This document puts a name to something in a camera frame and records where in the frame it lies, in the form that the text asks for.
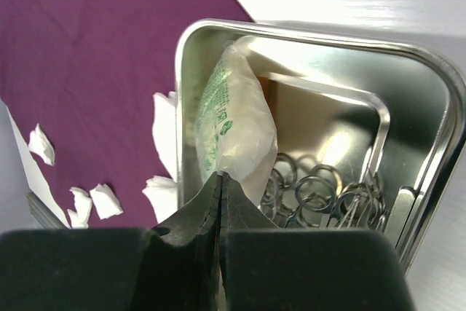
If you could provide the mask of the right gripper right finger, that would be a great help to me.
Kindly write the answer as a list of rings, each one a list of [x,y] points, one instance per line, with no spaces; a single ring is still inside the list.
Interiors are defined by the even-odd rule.
[[[414,310],[398,258],[366,229],[278,229],[221,176],[228,310]]]

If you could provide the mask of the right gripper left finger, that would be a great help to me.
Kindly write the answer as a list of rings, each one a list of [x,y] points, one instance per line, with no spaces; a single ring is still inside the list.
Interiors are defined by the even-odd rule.
[[[215,310],[222,177],[152,229],[1,236],[3,310]]]

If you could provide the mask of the packaged gauze bag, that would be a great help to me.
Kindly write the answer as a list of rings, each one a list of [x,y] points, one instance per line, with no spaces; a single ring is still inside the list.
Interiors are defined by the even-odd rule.
[[[248,62],[252,41],[242,37],[221,54],[200,99],[195,145],[203,181],[226,172],[258,205],[277,156],[277,129]]]

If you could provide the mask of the steel hemostat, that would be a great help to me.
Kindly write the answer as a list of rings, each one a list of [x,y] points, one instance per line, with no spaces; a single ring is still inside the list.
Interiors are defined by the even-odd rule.
[[[279,228],[296,226],[298,179],[296,161],[288,154],[278,153],[258,209]]]

